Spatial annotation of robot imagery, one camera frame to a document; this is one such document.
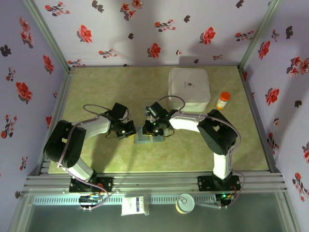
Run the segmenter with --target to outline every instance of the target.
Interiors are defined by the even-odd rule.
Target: floral wallpaper
[[[0,231],[6,232],[25,179],[38,168],[65,71],[22,0],[3,2],[0,14]]]
[[[69,66],[79,60],[85,66],[125,67],[238,65],[269,4],[269,0],[34,1]],[[261,58],[268,49],[266,41]]]
[[[302,230],[308,231],[309,25],[300,23],[308,21],[304,5],[307,0],[282,1],[245,67],[244,79]]]

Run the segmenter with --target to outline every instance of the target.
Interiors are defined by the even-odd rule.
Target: cable
[[[174,130],[171,130],[171,131],[173,131],[173,134],[169,134],[169,135],[167,135],[167,136],[162,136],[162,137],[163,137],[163,138],[168,138],[168,137],[171,137],[172,135],[174,135],[175,131],[174,131]]]
[[[92,119],[87,119],[87,120],[84,120],[84,121],[81,121],[81,122],[75,124],[75,125],[72,127],[72,129],[70,130],[69,135],[68,135],[67,143],[65,144],[64,149],[63,149],[63,151],[62,151],[62,154],[61,154],[61,156],[60,156],[60,159],[59,159],[59,161],[58,161],[57,168],[60,168],[60,165],[61,165],[61,163],[62,163],[62,161],[63,161],[63,158],[64,158],[64,156],[65,156],[65,154],[66,154],[66,152],[67,152],[67,149],[68,149],[68,146],[69,146],[69,143],[70,143],[70,139],[71,139],[71,136],[72,136],[73,131],[75,130],[75,128],[78,127],[78,126],[80,126],[80,125],[82,125],[82,124],[84,124],[84,123],[89,123],[89,122],[93,122],[93,121],[96,121],[96,120],[98,120],[97,117],[92,118]]]
[[[163,98],[166,98],[166,97],[175,97],[175,98],[179,98],[180,100],[182,100],[183,106],[179,109],[179,112],[180,112],[181,114],[183,114],[183,112],[182,112],[181,110],[185,107],[185,101],[184,101],[181,97],[174,96],[174,95],[168,95],[168,96],[162,97],[160,100],[162,100]],[[239,137],[238,143],[237,143],[237,144],[230,150],[230,152],[229,152],[228,169],[229,169],[231,172],[234,172],[234,173],[237,173],[237,174],[241,175],[242,178],[243,178],[243,181],[242,181],[243,184],[242,184],[242,186],[240,187],[240,190],[239,190],[238,194],[236,195],[236,197],[234,198],[234,200],[228,205],[228,207],[231,207],[231,206],[235,203],[235,201],[239,198],[240,193],[242,192],[243,187],[244,187],[244,185],[245,185],[245,180],[246,180],[246,177],[245,177],[245,175],[244,175],[243,173],[238,172],[238,171],[235,171],[235,170],[232,168],[232,153],[239,147],[239,145],[240,145],[240,143],[241,143],[241,135],[240,135],[239,131],[238,131],[232,124],[230,124],[230,123],[228,123],[228,122],[225,122],[225,121],[223,121],[223,120],[221,120],[221,119],[219,119],[219,118],[211,117],[211,116],[208,116],[208,115],[202,115],[202,114],[200,114],[199,116],[203,116],[203,117],[205,117],[205,118],[209,118],[209,119],[211,119],[211,120],[218,121],[218,122],[221,122],[221,123],[227,125],[227,126],[230,127],[231,129],[233,129],[233,130],[235,131],[235,133],[237,134],[237,136]]]
[[[92,113],[92,114],[97,115],[97,117],[91,118],[91,119],[87,119],[87,120],[84,120],[84,121],[81,121],[81,122],[75,124],[75,125],[71,128],[71,130],[70,130],[70,132],[69,132],[69,135],[68,135],[67,143],[65,144],[65,146],[64,146],[64,148],[63,148],[63,151],[62,151],[62,154],[61,154],[61,156],[60,156],[60,159],[59,159],[59,161],[58,161],[57,168],[60,167],[60,165],[61,165],[61,163],[62,163],[62,161],[63,161],[63,158],[64,158],[64,156],[65,156],[65,154],[66,154],[66,152],[67,152],[67,149],[68,149],[68,146],[69,146],[69,143],[70,143],[70,139],[71,139],[72,133],[73,133],[73,131],[75,130],[75,128],[78,127],[78,126],[80,126],[80,125],[82,125],[82,124],[84,124],[84,123],[89,123],[89,122],[96,121],[96,120],[98,120],[99,116],[107,116],[106,114],[101,114],[101,115],[99,115],[99,114],[96,113],[96,112],[92,112],[92,111],[90,111],[90,110],[87,110],[85,107],[88,106],[88,105],[97,106],[97,107],[100,107],[100,108],[103,108],[103,109],[106,109],[106,110],[110,110],[110,109],[108,109],[108,108],[106,108],[106,107],[103,107],[103,106],[100,106],[100,105],[94,105],[94,104],[86,104],[86,105],[83,106],[83,109],[84,109],[84,110],[86,110],[86,111],[88,111],[88,112],[90,112],[90,113]],[[100,186],[94,185],[94,184],[92,184],[92,183],[88,183],[88,182],[86,182],[86,181],[84,181],[84,180],[82,180],[82,179],[76,177],[76,176],[75,176],[74,174],[72,174],[68,169],[65,169],[65,170],[67,171],[67,173],[68,173],[69,175],[71,175],[71,176],[72,176],[73,178],[75,178],[76,180],[78,180],[78,181],[80,181],[80,182],[82,182],[82,183],[84,183],[84,184],[86,184],[86,185],[96,187],[96,188],[98,188],[98,189],[104,191],[104,192],[107,194],[107,198],[106,198],[103,202],[101,202],[101,203],[99,203],[99,204],[96,204],[96,205],[93,206],[93,207],[90,207],[88,210],[98,208],[98,207],[100,207],[101,205],[105,204],[105,203],[109,200],[110,195],[109,195],[108,192],[105,190],[105,188],[102,188],[102,187],[100,187]]]
[[[87,112],[92,113],[92,114],[94,114],[94,115],[96,115],[96,116],[98,116],[98,117],[99,117],[99,114],[98,114],[98,113],[96,113],[96,112],[94,112],[94,111],[91,111],[91,110],[87,110],[87,109],[86,109],[86,106],[96,106],[96,107],[100,107],[100,108],[103,108],[103,109],[105,109],[105,110],[111,111],[109,108],[106,108],[106,107],[101,106],[101,105],[96,105],[96,104],[86,104],[86,105],[83,105],[83,109],[84,109],[84,110],[86,110]]]
[[[72,176],[72,177],[75,178],[76,180],[82,182],[83,184],[96,187],[96,188],[98,188],[98,189],[104,191],[104,192],[107,194],[107,197],[105,198],[104,201],[102,201],[102,202],[100,202],[100,203],[94,205],[93,207],[90,206],[88,209],[85,208],[85,207],[82,207],[84,210],[92,210],[92,209],[98,208],[98,207],[100,207],[101,205],[103,205],[103,204],[105,204],[106,202],[108,202],[108,200],[110,199],[110,195],[108,194],[108,191],[107,191],[105,188],[100,187],[100,186],[98,186],[98,185],[94,185],[94,184],[88,183],[88,182],[86,182],[86,181],[84,181],[84,180],[82,180],[82,179],[76,177],[76,176],[73,175],[68,169],[66,169],[66,171],[67,171],[67,173],[68,173],[70,176]]]
[[[108,134],[105,136],[105,138],[107,138],[107,139],[118,139],[118,137],[107,137],[109,134],[110,134],[111,132],[108,132]]]
[[[183,106],[178,110],[178,111],[180,111],[182,113],[182,109],[185,107],[185,101],[181,97],[178,97],[178,96],[175,96],[175,95],[167,95],[167,96],[164,96],[164,97],[160,98],[159,101],[161,101],[164,98],[169,98],[169,97],[174,97],[174,98],[178,98],[178,99],[182,100]]]
[[[100,114],[98,114],[98,113],[96,113],[96,112],[93,112],[93,111],[90,111],[90,110],[87,110],[87,109],[86,109],[86,106],[97,106],[97,107],[100,107],[100,108],[103,108],[103,109],[106,109],[106,110],[109,110],[109,111],[110,111],[109,108],[106,108],[106,107],[101,106],[101,105],[95,105],[95,104],[86,104],[86,105],[83,105],[83,109],[84,109],[84,110],[86,110],[86,111],[89,112],[89,113],[92,113],[92,114],[96,115],[97,117],[92,118],[92,119],[87,119],[87,120],[81,121],[81,122],[75,124],[75,125],[72,127],[72,129],[70,130],[69,135],[68,135],[67,143],[65,144],[64,149],[63,149],[63,151],[62,151],[62,154],[61,154],[61,156],[60,156],[60,159],[59,159],[57,168],[60,168],[60,165],[61,165],[61,163],[62,163],[62,161],[63,161],[63,158],[64,158],[64,156],[65,156],[65,154],[66,154],[66,152],[67,152],[67,149],[68,149],[68,146],[69,146],[69,143],[70,143],[70,139],[71,139],[72,133],[73,133],[73,131],[75,130],[75,128],[78,127],[78,126],[80,126],[80,125],[82,125],[82,124],[84,124],[84,123],[89,123],[89,122],[96,121],[96,120],[98,120],[98,117],[100,117]]]

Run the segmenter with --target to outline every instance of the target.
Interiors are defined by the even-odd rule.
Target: marble-pattern surface
[[[135,126],[145,121],[144,108],[168,93],[169,71],[173,67],[78,68],[69,91],[63,119],[80,121],[93,117],[84,104],[112,108],[115,102],[129,108]],[[216,108],[223,91],[231,93],[224,116],[240,131],[242,143],[233,154],[235,170],[267,170],[267,163],[236,66],[199,67],[207,71],[211,102],[206,113]],[[168,109],[167,98],[161,105]],[[100,108],[89,107],[101,113]],[[177,130],[161,143],[134,144],[133,137],[106,139],[105,134],[84,142],[81,157],[101,172],[210,171],[213,153],[202,136],[193,131]],[[61,173],[51,163],[49,173]]]

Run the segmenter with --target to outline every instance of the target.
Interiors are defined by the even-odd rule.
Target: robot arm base
[[[197,184],[199,191],[238,191],[240,190],[240,181],[238,175],[233,175],[231,172],[224,180],[217,177],[215,174],[198,176]]]

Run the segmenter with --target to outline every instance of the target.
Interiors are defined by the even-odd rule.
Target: black leaf print
[[[301,106],[303,103],[302,103],[302,101],[301,100],[298,100],[298,101],[295,101],[295,107],[299,107],[299,106]]]
[[[96,8],[99,12],[103,13],[104,9],[103,9],[103,5],[97,5],[98,1],[93,0],[92,1],[92,7]]]
[[[190,16],[187,15],[183,20],[184,20],[184,22],[186,22],[186,23],[189,22],[189,21],[190,21]]]
[[[11,49],[8,47],[8,45],[1,47],[0,50],[1,50],[1,53],[4,57],[7,57],[9,54],[12,54]]]
[[[286,30],[285,30],[285,34],[286,34],[286,39],[290,39],[291,36],[293,35],[293,31],[292,31],[292,26],[289,26]]]
[[[243,4],[243,0],[240,0],[239,2],[237,2],[236,7],[239,9]]]
[[[16,199],[18,199],[18,198],[20,197],[20,195],[21,195],[21,192],[20,192],[20,191],[16,191],[16,192],[15,192],[15,197],[16,197]]]

